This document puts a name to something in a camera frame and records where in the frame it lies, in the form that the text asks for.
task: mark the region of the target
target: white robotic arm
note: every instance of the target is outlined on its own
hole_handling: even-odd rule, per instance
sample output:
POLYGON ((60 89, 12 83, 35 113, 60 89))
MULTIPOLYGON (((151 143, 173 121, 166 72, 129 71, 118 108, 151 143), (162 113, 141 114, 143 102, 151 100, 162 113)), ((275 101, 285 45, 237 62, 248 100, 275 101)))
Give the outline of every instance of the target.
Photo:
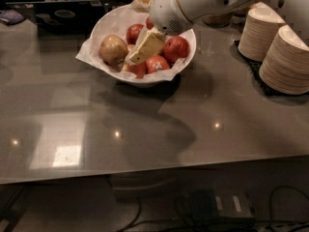
POLYGON ((309 0, 153 0, 150 20, 168 34, 180 34, 206 15, 222 15, 256 1, 272 7, 309 45, 309 0))

